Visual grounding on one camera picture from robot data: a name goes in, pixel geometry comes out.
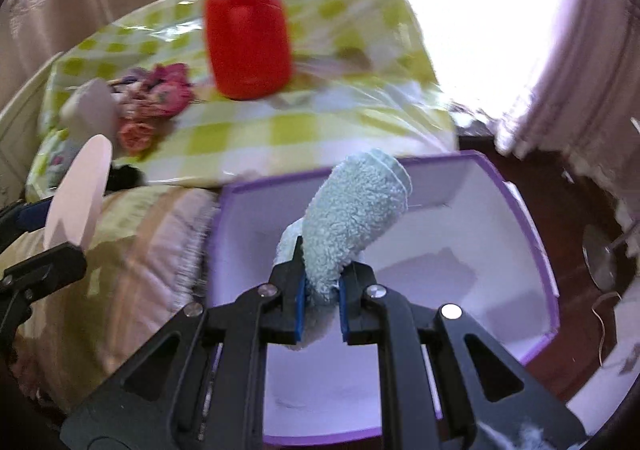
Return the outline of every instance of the black clamp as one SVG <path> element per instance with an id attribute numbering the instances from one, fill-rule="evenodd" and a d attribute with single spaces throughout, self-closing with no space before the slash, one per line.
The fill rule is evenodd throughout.
<path id="1" fill-rule="evenodd" d="M 17 201 L 0 210 L 0 251 L 44 227 L 50 204 L 51 198 Z M 82 250 L 68 242 L 6 269 L 0 280 L 0 356 L 9 355 L 17 328 L 31 317 L 31 304 L 80 280 L 85 271 Z"/>
<path id="2" fill-rule="evenodd" d="M 269 282 L 231 304 L 178 312 L 68 417 L 62 441 L 71 450 L 261 449 L 267 345 L 300 340 L 304 289 L 299 238 Z M 353 263 L 340 281 L 340 320 L 348 344 L 378 346 L 388 450 L 493 449 L 480 423 L 515 439 L 530 422 L 557 448 L 586 438 L 574 414 L 456 305 L 414 305 Z"/>

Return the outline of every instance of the sunlight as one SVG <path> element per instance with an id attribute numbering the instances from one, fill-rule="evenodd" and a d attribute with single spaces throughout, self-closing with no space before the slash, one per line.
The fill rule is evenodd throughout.
<path id="1" fill-rule="evenodd" d="M 408 0 L 442 89 L 499 117 L 549 48 L 558 0 Z"/>

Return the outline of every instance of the red bottle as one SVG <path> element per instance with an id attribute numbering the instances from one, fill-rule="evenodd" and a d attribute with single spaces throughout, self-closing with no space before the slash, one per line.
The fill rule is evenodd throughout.
<path id="1" fill-rule="evenodd" d="M 282 0 L 207 0 L 207 49 L 220 93 L 256 99 L 291 77 L 291 51 Z"/>

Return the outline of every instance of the light blue towel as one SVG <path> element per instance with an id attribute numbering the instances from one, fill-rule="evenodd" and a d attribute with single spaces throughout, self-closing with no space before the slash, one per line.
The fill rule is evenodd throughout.
<path id="1" fill-rule="evenodd" d="M 283 233 L 274 264 L 291 260 L 302 235 L 306 268 L 305 330 L 298 347 L 327 331 L 342 270 L 407 210 L 411 179 L 382 150 L 347 157 L 322 184 L 302 219 Z"/>

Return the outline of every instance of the green checkered tablecloth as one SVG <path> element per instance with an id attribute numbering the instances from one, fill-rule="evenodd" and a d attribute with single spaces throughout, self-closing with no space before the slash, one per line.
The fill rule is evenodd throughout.
<path id="1" fill-rule="evenodd" d="M 150 182 L 213 187 L 234 178 L 335 165 L 381 147 L 398 157 L 456 149 L 420 29 L 406 0 L 284 0 L 295 75 L 280 93 L 233 101 L 215 90 L 202 39 L 204 0 L 159 0 L 110 24 L 55 63 L 39 119 L 43 139 L 28 195 L 50 193 L 46 171 L 66 131 L 63 103 L 94 77 L 184 62 L 202 102 L 137 158 Z"/>

